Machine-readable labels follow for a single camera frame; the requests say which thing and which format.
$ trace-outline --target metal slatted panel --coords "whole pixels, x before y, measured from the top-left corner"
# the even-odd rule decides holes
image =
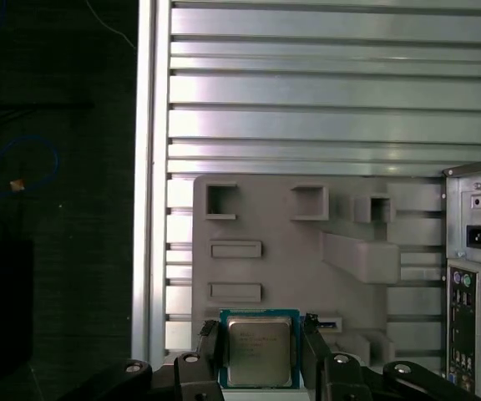
[[[158,47],[155,71],[162,92],[154,106],[154,162],[165,170],[156,167],[154,190],[166,196],[155,194],[153,204],[153,363],[162,361],[158,344],[188,343],[197,175],[433,177],[481,160],[481,2],[343,3],[158,2],[157,29],[160,40],[166,29],[169,47]],[[402,191],[404,203],[420,202],[410,191]],[[424,199],[437,203],[411,210],[439,210],[434,195]],[[389,332],[402,336],[423,325],[428,333],[414,349],[409,338],[397,340],[417,360],[437,360],[440,347],[434,332],[442,311],[429,302],[441,291],[439,222],[422,220],[420,232],[433,236],[418,238],[411,214],[393,233],[422,249],[403,254],[403,280],[413,286],[387,290]],[[409,306],[417,301],[422,311]]]

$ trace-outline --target rectangular slot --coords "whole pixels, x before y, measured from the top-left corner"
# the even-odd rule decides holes
[[[209,297],[218,302],[261,302],[261,284],[209,284]]]
[[[205,193],[205,219],[235,220],[236,214],[231,209],[231,202],[237,196],[235,182],[208,183]]]
[[[467,226],[467,247],[481,249],[481,226]]]
[[[257,258],[262,255],[260,241],[211,241],[211,257],[218,258]]]
[[[319,317],[318,329],[321,332],[342,332],[342,317]]]

